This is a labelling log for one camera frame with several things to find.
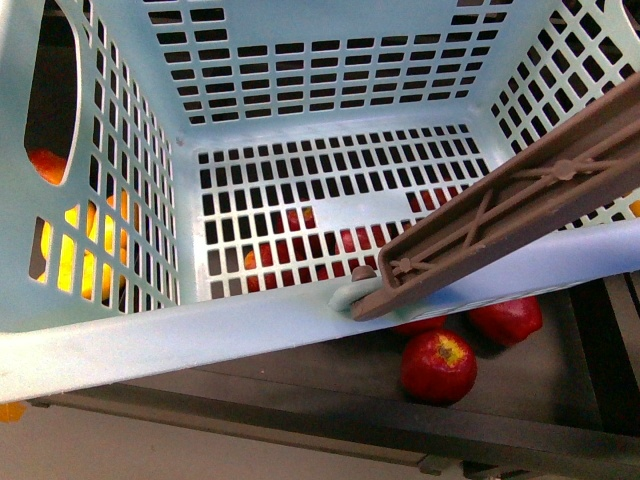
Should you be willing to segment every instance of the floor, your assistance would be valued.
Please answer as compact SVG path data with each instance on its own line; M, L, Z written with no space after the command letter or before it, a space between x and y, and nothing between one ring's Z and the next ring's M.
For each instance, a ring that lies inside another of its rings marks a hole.
M461 480L417 468L84 412L29 406L0 423L0 480ZM544 477L561 480L560 477Z

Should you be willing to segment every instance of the orange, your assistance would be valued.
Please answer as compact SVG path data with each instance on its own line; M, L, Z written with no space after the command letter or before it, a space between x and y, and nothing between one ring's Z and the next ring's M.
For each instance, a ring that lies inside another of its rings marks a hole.
M37 148L27 152L29 160L36 172L47 182L60 185L67 169L67 160L45 148Z

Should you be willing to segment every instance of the light blue basket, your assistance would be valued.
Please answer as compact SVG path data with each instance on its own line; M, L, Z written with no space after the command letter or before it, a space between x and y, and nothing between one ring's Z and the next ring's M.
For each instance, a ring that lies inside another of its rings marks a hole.
M620 0L58 0L45 13L69 21L78 59L60 186L34 171L24 141L44 3L0 5L0 401L640 267L636 191L420 305L367 323L327 306L383 241L640 69ZM282 220L310 211L299 230ZM127 235L122 258L103 245L111 220L116 245ZM50 254L36 271L44 222ZM345 231L368 242L350 251ZM57 281L63 238L70 288ZM247 269L262 244L287 253ZM99 267L91 299L87 256ZM248 281L278 288L249 294Z

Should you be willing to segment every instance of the plastic basket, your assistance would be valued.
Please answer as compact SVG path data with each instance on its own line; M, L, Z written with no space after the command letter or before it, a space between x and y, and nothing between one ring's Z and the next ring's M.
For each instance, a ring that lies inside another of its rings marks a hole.
M45 2L24 3L0 6L0 399L640 266L636 191L419 308L355 324L326 306L355 266L376 267L384 242L640 69L620 0L47 2L71 25L77 55L60 186L25 151L37 143L25 125ZM35 272L45 223L49 255ZM65 242L74 260L63 285ZM247 268L265 244L273 264Z

